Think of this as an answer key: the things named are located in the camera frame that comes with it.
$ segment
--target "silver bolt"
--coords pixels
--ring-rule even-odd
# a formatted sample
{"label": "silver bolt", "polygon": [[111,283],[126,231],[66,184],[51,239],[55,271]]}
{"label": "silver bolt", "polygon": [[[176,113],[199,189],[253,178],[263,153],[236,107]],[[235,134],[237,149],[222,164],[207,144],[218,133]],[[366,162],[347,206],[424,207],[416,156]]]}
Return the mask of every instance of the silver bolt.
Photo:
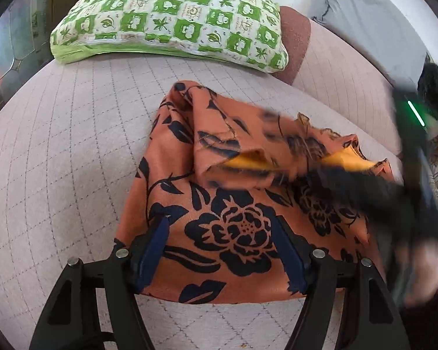
{"label": "silver bolt", "polygon": [[324,250],[321,250],[321,249],[315,249],[315,250],[313,250],[313,256],[315,257],[315,258],[318,258],[318,259],[323,259],[325,256],[326,256],[326,253],[325,253],[325,251]]}
{"label": "silver bolt", "polygon": [[115,253],[117,258],[126,258],[128,256],[129,251],[127,249],[118,249]]}
{"label": "silver bolt", "polygon": [[371,267],[373,262],[370,258],[363,258],[361,260],[361,263],[365,266],[365,267]]}
{"label": "silver bolt", "polygon": [[76,266],[78,264],[78,262],[79,262],[79,258],[78,257],[70,257],[70,258],[68,258],[67,264],[70,267],[74,267],[74,266]]}

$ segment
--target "orange floral cloth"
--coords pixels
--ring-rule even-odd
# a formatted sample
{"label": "orange floral cloth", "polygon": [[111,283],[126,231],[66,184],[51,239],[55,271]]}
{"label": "orange floral cloth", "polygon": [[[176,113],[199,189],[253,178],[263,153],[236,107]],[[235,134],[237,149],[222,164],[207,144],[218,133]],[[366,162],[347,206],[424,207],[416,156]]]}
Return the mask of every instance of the orange floral cloth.
{"label": "orange floral cloth", "polygon": [[[143,293],[196,304],[301,297],[271,240],[278,216],[335,259],[367,256],[381,266],[365,217],[321,201],[305,179],[322,157],[348,146],[364,159],[355,135],[181,81],[162,100],[150,138],[116,233],[129,246],[154,217],[169,219],[164,254]],[[392,179],[387,160],[371,170]]]}

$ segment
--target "human hand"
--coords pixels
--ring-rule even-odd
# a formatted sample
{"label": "human hand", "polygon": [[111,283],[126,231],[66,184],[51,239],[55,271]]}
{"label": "human hand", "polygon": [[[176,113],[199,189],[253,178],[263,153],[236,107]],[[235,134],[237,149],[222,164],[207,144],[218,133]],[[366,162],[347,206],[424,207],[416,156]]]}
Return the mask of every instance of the human hand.
{"label": "human hand", "polygon": [[412,249],[400,245],[396,249],[396,260],[400,266],[412,262],[414,281],[404,298],[406,307],[428,302],[438,289],[438,242],[428,240],[416,244]]}

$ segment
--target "gray fabric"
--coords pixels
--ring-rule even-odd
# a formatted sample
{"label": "gray fabric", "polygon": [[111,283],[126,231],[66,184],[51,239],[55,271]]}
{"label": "gray fabric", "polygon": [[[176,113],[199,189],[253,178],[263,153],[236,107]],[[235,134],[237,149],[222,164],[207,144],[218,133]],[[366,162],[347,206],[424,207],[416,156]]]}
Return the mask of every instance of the gray fabric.
{"label": "gray fabric", "polygon": [[417,88],[426,47],[390,0],[326,0],[315,21],[353,46],[394,86]]}

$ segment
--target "pillowcase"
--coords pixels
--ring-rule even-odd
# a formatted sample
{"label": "pillowcase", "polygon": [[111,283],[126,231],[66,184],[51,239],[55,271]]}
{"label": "pillowcase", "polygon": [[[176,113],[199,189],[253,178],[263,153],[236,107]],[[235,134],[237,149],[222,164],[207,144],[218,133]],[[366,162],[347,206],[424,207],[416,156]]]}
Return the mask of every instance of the pillowcase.
{"label": "pillowcase", "polygon": [[271,0],[80,0],[51,34],[54,57],[107,52],[208,57],[284,69],[279,7]]}
{"label": "pillowcase", "polygon": [[394,86],[417,89],[426,47],[390,0],[326,0],[315,18],[365,56]]}

